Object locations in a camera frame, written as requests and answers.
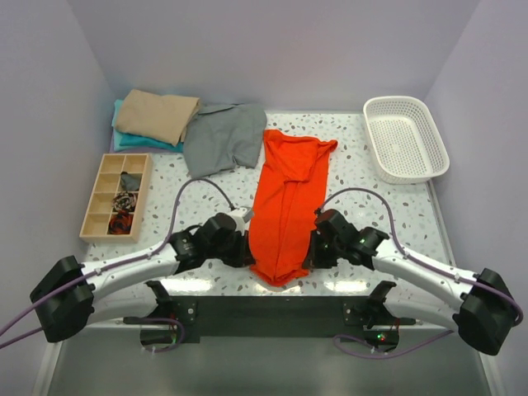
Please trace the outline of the orange t-shirt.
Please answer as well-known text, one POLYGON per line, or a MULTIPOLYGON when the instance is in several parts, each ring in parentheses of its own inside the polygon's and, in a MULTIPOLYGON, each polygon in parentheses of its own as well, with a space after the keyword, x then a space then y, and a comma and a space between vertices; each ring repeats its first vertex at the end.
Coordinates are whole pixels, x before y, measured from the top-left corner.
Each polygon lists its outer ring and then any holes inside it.
POLYGON ((338 142, 266 130, 263 145, 265 162, 248 241, 255 260, 252 271, 280 287, 309 273, 303 262, 315 230, 315 210, 326 196, 329 159, 338 142))

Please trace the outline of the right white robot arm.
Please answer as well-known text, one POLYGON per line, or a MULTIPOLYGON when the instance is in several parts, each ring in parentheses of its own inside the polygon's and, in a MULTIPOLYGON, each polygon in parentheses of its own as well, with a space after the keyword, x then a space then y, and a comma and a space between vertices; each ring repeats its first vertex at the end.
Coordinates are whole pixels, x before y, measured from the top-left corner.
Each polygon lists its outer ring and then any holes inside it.
POLYGON ((316 210, 304 262, 308 268, 330 268, 338 260, 395 276, 425 292, 403 299, 386 281, 370 294, 367 313, 378 324, 409 318, 455 332, 474 350, 495 356, 519 316, 503 278, 488 268, 479 273, 449 266, 414 251, 395 237, 365 227, 357 229, 338 210, 316 210))

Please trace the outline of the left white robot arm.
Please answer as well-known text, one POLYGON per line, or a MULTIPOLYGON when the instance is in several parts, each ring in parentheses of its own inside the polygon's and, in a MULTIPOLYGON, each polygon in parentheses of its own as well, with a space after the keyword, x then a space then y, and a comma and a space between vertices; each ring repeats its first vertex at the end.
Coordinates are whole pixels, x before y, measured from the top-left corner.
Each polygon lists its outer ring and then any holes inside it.
POLYGON ((165 322, 171 304, 166 293, 154 292, 148 282, 194 271, 210 259, 231 267, 251 265, 252 217, 252 210, 241 207, 105 262, 79 262, 73 256, 58 260, 30 294, 46 340, 61 342, 89 323, 119 317, 165 322))

